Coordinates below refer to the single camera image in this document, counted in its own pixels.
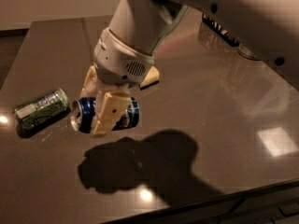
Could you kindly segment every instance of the white robotic arm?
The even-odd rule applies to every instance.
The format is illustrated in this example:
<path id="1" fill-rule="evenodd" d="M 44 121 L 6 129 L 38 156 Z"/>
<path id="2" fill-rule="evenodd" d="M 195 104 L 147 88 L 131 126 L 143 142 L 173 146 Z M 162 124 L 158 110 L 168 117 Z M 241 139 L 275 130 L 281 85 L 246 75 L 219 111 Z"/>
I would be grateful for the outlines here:
<path id="1" fill-rule="evenodd" d="M 299 0 L 121 0 L 94 50 L 80 97 L 96 97 L 92 136 L 105 135 L 130 102 L 129 87 L 154 65 L 154 51 L 182 19 L 201 9 L 299 88 Z"/>

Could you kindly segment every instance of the can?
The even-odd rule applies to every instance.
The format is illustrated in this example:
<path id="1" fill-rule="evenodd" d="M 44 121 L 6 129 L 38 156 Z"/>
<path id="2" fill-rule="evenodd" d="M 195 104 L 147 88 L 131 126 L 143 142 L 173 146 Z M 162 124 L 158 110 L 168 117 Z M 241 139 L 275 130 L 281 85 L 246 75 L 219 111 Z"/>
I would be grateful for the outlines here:
<path id="1" fill-rule="evenodd" d="M 21 127 L 30 131 L 58 117 L 69 109 L 68 98 L 61 89 L 51 90 L 38 97 L 17 105 L 13 113 Z"/>
<path id="2" fill-rule="evenodd" d="M 84 97 L 74 101 L 71 123 L 75 131 L 81 131 L 83 133 L 89 133 L 91 131 L 93 116 L 95 115 L 94 108 L 94 97 Z M 134 128 L 139 122 L 139 113 L 138 102 L 132 97 L 131 103 L 112 131 Z"/>

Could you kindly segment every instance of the wall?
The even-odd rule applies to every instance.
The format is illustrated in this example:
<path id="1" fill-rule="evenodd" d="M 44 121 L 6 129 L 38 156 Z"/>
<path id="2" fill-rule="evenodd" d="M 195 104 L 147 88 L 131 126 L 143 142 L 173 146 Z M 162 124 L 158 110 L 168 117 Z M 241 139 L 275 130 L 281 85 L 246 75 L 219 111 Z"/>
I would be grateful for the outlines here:
<path id="1" fill-rule="evenodd" d="M 29 28 L 32 21 L 112 15 L 120 0 L 0 0 L 0 30 Z"/>

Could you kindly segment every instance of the green can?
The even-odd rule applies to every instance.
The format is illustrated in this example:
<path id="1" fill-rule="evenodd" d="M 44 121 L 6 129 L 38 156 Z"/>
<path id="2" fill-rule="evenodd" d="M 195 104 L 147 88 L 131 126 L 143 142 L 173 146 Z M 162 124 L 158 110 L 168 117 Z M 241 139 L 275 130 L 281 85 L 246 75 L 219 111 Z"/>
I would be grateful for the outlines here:
<path id="1" fill-rule="evenodd" d="M 13 112 L 21 127 L 30 131 L 58 117 L 68 109 L 68 98 L 63 90 L 58 89 L 16 106 Z"/>

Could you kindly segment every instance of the gray table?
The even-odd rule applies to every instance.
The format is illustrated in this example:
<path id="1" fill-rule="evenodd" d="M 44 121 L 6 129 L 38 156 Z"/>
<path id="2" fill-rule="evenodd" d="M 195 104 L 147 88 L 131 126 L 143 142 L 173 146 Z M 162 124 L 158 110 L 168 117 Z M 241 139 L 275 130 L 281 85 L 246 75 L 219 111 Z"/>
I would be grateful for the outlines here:
<path id="1" fill-rule="evenodd" d="M 161 82 L 132 89 L 136 128 L 91 139 L 68 116 L 20 138 L 13 106 L 55 88 L 76 100 L 110 19 L 30 28 L 0 91 L 1 223 L 99 223 L 299 177 L 298 91 L 195 10 L 156 53 Z"/>

